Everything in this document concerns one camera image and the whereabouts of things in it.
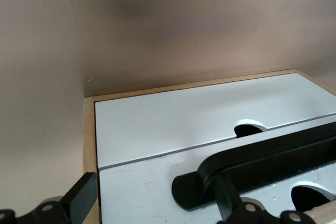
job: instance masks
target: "white panel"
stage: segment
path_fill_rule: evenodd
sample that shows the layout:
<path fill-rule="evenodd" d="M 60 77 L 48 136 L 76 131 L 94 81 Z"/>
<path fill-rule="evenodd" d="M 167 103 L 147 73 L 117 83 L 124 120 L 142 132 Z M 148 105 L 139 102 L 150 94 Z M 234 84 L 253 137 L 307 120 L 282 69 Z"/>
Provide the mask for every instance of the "white panel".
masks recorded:
<path fill-rule="evenodd" d="M 336 97 L 299 74 L 96 103 L 98 166 L 106 168 L 336 113 Z"/>
<path fill-rule="evenodd" d="M 197 170 L 205 158 L 219 151 L 335 121 L 336 116 L 329 116 L 242 137 L 239 141 L 221 142 L 102 170 L 100 190 L 103 224 L 217 223 L 221 217 L 216 205 L 188 212 L 175 203 L 171 185 L 176 176 Z M 305 181 L 317 183 L 335 194 L 335 177 L 336 165 L 334 164 L 243 196 L 260 200 L 269 213 L 277 216 L 286 209 L 294 210 L 290 192 L 297 183 Z"/>

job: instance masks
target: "wooden frame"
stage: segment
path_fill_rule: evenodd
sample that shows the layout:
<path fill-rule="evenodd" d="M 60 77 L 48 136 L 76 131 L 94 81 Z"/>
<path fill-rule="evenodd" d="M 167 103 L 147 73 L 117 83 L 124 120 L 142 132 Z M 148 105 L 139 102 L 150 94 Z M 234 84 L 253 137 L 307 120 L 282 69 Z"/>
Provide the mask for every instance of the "wooden frame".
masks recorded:
<path fill-rule="evenodd" d="M 161 92 L 167 92 L 167 91 L 173 91 L 173 90 L 189 89 L 189 88 L 202 87 L 202 86 L 215 85 L 215 84 L 228 83 L 228 82 L 235 82 L 235 81 L 258 79 L 258 78 L 278 76 L 278 75 L 290 74 L 290 73 L 298 73 L 302 75 L 303 77 L 305 77 L 306 79 L 314 82 L 318 86 L 324 88 L 328 92 L 336 95 L 336 92 L 325 87 L 324 85 L 310 78 L 306 74 L 296 69 L 289 69 L 289 70 L 282 70 L 282 71 L 275 71 L 275 72 L 250 74 L 246 76 L 230 77 L 230 78 L 202 81 L 202 82 L 193 82 L 193 83 L 179 84 L 179 85 L 167 86 L 167 87 L 161 87 L 161 88 L 129 91 L 129 92 L 123 92 L 123 93 L 99 95 L 96 97 L 85 98 L 84 112 L 83 112 L 83 117 L 84 117 L 83 119 L 83 128 L 84 128 L 83 129 L 83 172 L 96 172 L 98 175 L 97 178 L 99 179 L 99 174 L 97 172 L 98 168 L 97 168 L 97 148 L 96 148 L 96 122 L 95 122 L 95 110 L 94 110 L 96 102 L 114 100 L 114 99 L 126 98 L 126 97 L 135 97 L 135 96 L 145 95 L 145 94 L 161 93 Z M 100 209 L 99 201 L 97 200 L 94 207 L 90 211 L 90 214 L 85 219 L 84 223 L 99 223 L 101 219 L 99 209 Z M 321 208 L 319 212 L 322 212 L 322 211 L 325 212 L 326 209 L 327 207 Z M 313 212 L 312 215 L 318 216 L 319 214 L 318 213 L 316 214 L 315 212 Z M 319 221 L 318 224 L 320 223 L 327 224 L 327 223 L 332 223 L 333 221 L 336 221 L 336 219 L 327 218 L 327 216 L 325 216 L 324 221 L 323 222 Z"/>

